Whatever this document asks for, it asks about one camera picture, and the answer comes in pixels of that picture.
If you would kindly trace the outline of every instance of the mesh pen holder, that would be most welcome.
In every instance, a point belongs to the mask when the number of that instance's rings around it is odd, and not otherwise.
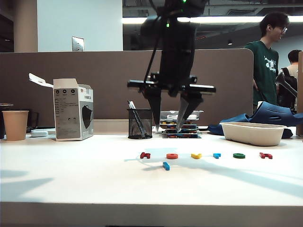
[[[128,138],[149,139],[152,138],[152,110],[151,109],[127,109],[128,110]]]

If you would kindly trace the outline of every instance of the backpack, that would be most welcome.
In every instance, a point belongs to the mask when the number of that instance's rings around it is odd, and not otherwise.
[[[297,91],[297,79],[293,76],[290,76],[287,68],[282,68],[284,73],[285,81]],[[277,104],[283,107],[289,107],[294,111],[296,97],[290,93],[283,85],[279,85],[279,94],[276,97]]]

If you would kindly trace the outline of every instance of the green t-shirt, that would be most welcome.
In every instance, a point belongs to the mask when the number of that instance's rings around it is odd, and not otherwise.
[[[257,105],[258,101],[266,101],[276,105],[278,52],[268,49],[262,41],[248,43],[244,48],[254,53],[254,79],[259,91],[253,89],[253,104]]]

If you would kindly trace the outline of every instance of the black cable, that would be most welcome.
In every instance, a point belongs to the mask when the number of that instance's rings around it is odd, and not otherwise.
[[[147,70],[146,70],[146,73],[145,73],[144,83],[146,83],[148,74],[150,73],[151,66],[152,66],[152,61],[153,61],[153,58],[155,57],[155,53],[156,53],[156,50],[157,50],[158,42],[160,40],[160,36],[161,36],[161,32],[158,33],[158,37],[156,38],[155,46],[154,46],[152,54],[151,54],[151,59],[150,59],[150,62],[148,64],[148,67],[147,67]]]

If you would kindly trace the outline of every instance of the green ring piece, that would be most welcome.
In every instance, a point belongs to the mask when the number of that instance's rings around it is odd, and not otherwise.
[[[235,157],[235,158],[245,158],[245,155],[241,154],[241,153],[234,153],[233,157]]]

